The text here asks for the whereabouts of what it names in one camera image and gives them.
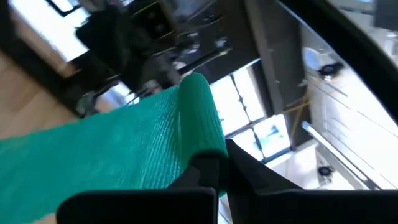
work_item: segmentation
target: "wall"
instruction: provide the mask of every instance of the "wall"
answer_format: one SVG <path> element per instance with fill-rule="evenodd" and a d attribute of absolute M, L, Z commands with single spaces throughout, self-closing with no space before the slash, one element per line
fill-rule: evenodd
<path fill-rule="evenodd" d="M 0 138 L 72 122 L 63 105 L 0 52 Z"/>
<path fill-rule="evenodd" d="M 332 1 L 337 6 L 364 7 L 359 1 Z M 373 27 L 373 17 L 356 12 L 345 12 L 377 43 L 387 50 L 388 30 Z M 320 53 L 338 58 L 333 49 L 317 35 L 302 26 L 302 44 Z M 391 120 L 377 98 L 368 90 L 360 77 L 348 65 L 339 77 L 331 82 L 317 78 L 314 70 L 306 68 L 310 91 L 310 111 L 314 128 L 323 134 L 332 145 L 348 156 L 360 169 L 380 176 L 388 186 L 398 186 L 394 170 L 398 127 Z"/>

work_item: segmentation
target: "wooden floor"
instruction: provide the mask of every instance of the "wooden floor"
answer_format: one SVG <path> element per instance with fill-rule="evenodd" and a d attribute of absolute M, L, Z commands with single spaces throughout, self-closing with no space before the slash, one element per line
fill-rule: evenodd
<path fill-rule="evenodd" d="M 63 105 L 0 52 L 0 138 L 76 120 Z"/>

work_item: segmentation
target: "green mesh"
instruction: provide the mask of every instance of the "green mesh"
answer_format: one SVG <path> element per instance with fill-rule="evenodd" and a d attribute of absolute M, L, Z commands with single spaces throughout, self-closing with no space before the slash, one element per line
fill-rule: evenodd
<path fill-rule="evenodd" d="M 32 222 L 85 190 L 165 188 L 205 149 L 226 154 L 197 73 L 137 105 L 0 141 L 0 223 Z"/>

